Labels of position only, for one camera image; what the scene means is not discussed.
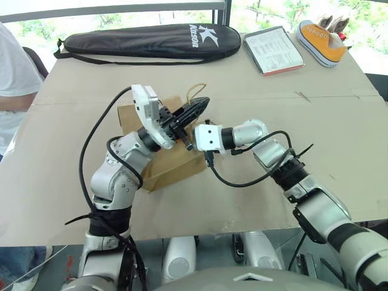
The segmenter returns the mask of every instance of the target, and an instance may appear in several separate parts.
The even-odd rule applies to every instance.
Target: person's arm
[[[37,92],[22,96],[12,96],[12,98],[0,96],[0,110],[27,111],[34,100],[36,93]]]

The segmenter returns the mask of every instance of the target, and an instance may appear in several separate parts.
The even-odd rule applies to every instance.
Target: book
[[[263,76],[304,66],[300,52],[282,26],[248,33],[243,44]]]

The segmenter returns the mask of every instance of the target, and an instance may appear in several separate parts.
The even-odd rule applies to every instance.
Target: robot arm
[[[229,129],[210,124],[195,129],[197,148],[204,151],[225,152],[267,134],[265,124],[253,119]],[[309,238],[331,246],[350,283],[361,290],[388,286],[388,241],[384,237],[352,223],[346,206],[304,170],[297,156],[289,153],[284,157],[286,149],[274,138],[265,139],[252,151],[264,170],[273,172],[271,177],[284,196],[296,204],[293,215]]]
[[[205,110],[209,98],[195,98],[176,112],[162,106],[150,86],[132,85],[133,102],[143,124],[137,132],[108,141],[102,166],[91,180],[93,205],[102,217],[90,218],[78,270],[78,279],[62,290],[126,290],[134,273],[135,253],[112,235],[130,238],[129,220],[135,192],[142,185],[140,173],[161,148],[171,149],[182,139],[188,150],[192,143],[185,127]]]

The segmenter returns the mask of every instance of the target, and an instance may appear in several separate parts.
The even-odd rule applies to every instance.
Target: black wire
[[[212,164],[209,165],[209,167],[211,168],[211,170],[213,171],[214,175],[224,184],[228,185],[228,186],[231,186],[231,187],[236,187],[236,188],[243,188],[243,187],[248,187],[248,186],[252,186],[252,185],[255,185],[261,181],[263,181],[264,179],[268,178],[270,175],[272,175],[276,170],[278,170],[280,168],[280,165],[282,164],[282,162],[285,160],[285,158],[287,157],[287,155],[289,153],[294,153],[293,149],[292,148],[289,148],[287,149],[283,155],[280,157],[279,161],[275,164],[275,166],[269,170],[266,174],[264,174],[263,176],[257,178],[256,180],[253,180],[253,181],[250,181],[248,183],[244,183],[244,184],[234,184],[234,183],[231,183],[231,182],[228,182],[226,181],[224,178],[222,178],[219,173],[216,171],[216,169],[214,168],[214,166]]]
[[[92,139],[92,136],[95,134],[97,128],[101,124],[102,120],[107,116],[109,110],[115,105],[116,101],[125,93],[130,91],[132,88],[131,86],[125,88],[124,90],[121,90],[116,97],[113,98],[113,100],[109,103],[108,107],[105,109],[105,111],[102,113],[100,118],[97,120],[96,124],[93,126],[92,130],[90,131],[89,135],[87,136],[84,145],[82,146],[81,154],[79,155],[79,164],[78,164],[78,176],[79,176],[79,182],[81,183],[82,192],[84,194],[85,200],[87,204],[89,205],[89,208],[92,211],[96,211],[96,206],[93,204],[92,200],[89,197],[89,193],[86,188],[86,183],[84,179],[84,157],[86,148],[89,145],[90,140]]]
[[[347,281],[347,276],[346,276],[346,273],[345,273],[344,269],[342,269],[342,268],[341,268],[341,273],[342,273],[344,288],[345,289],[349,289],[349,283]]]
[[[135,176],[136,178],[139,180],[139,186],[138,186],[138,189],[140,189],[142,186],[143,186],[143,178],[142,176],[138,173],[138,171],[136,171],[130,164],[128,164],[127,162],[125,162],[122,158],[120,158],[116,153],[115,151],[112,149],[111,147],[111,143],[112,141],[117,141],[119,138],[122,138],[122,136],[116,136],[114,138],[110,138],[108,141],[107,141],[107,149],[108,149],[108,152],[110,153],[111,156],[113,156],[115,159],[117,159],[125,168],[127,168],[128,170],[130,170]]]
[[[289,145],[289,148],[292,148],[292,143],[291,143],[291,138],[289,136],[289,134],[283,130],[277,130],[275,132],[272,132],[264,137],[262,137],[261,139],[255,141],[253,144],[251,144],[250,146],[248,146],[247,148],[245,149],[236,149],[236,150],[232,150],[231,153],[232,155],[239,155],[241,153],[244,153],[244,152],[247,152],[248,150],[251,150],[253,149],[255,146],[257,146],[259,143],[265,141],[266,139],[270,138],[271,136],[273,135],[284,135],[286,138],[287,138],[287,143]]]
[[[141,255],[140,253],[138,252],[138,249],[136,248],[136,245],[135,245],[135,242],[133,241],[132,237],[130,236],[129,240],[131,241],[128,241],[127,239],[125,239],[124,237],[122,237],[120,234],[118,234],[110,225],[109,223],[101,216],[99,215],[96,215],[96,212],[97,212],[97,208],[96,206],[93,204],[92,200],[90,199],[90,196],[89,196],[89,193],[87,191],[87,187],[86,187],[86,183],[85,183],[85,178],[84,178],[84,157],[85,157],[85,152],[86,152],[86,148],[87,146],[89,145],[89,142],[90,140],[92,139],[93,135],[95,134],[97,128],[99,127],[99,125],[101,124],[102,120],[104,120],[104,118],[107,116],[109,110],[113,107],[113,105],[116,103],[116,101],[125,93],[127,93],[128,91],[130,91],[132,88],[131,87],[127,87],[123,90],[121,90],[114,98],[113,100],[109,103],[109,105],[107,106],[107,108],[105,109],[105,111],[102,113],[102,115],[100,116],[100,118],[97,120],[96,124],[93,126],[92,130],[90,131],[88,137],[86,138],[85,140],[85,143],[84,145],[82,146],[82,149],[81,149],[81,153],[79,155],[79,164],[78,164],[78,176],[79,176],[79,182],[81,184],[81,188],[82,188],[82,192],[84,194],[84,198],[91,210],[91,215],[88,215],[88,216],[83,216],[83,217],[94,217],[94,219],[97,219],[98,221],[101,222],[101,224],[103,224],[103,226],[108,230],[108,232],[114,236],[115,238],[117,238],[118,240],[120,240],[125,246],[127,246],[131,252],[133,252],[135,254],[135,257],[136,257],[136,262],[138,264],[138,273],[139,273],[139,279],[141,281],[141,284],[142,284],[142,290],[143,291],[147,291],[147,283],[146,283],[146,268],[144,267],[144,261],[142,260],[141,258]]]
[[[303,233],[303,236],[302,236],[302,238],[301,238],[301,241],[299,242],[298,246],[296,247],[295,252],[293,253],[291,262],[290,262],[290,264],[289,264],[288,271],[291,270],[292,264],[293,264],[294,260],[296,259],[296,256],[298,255],[298,252],[299,252],[299,250],[300,250],[300,248],[301,248],[301,246],[302,246],[302,244],[303,244],[303,241],[304,241],[304,239],[306,238],[306,236],[307,236],[307,233],[306,233],[306,232]]]

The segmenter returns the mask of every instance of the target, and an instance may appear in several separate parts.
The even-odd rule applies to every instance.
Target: brown paper bag
[[[179,96],[165,99],[163,103],[174,112],[182,106]],[[142,124],[133,105],[118,107],[123,134],[137,131]],[[171,150],[161,149],[144,169],[143,188],[154,191],[202,172],[206,168],[204,155],[196,150],[188,151],[182,141],[177,141]]]

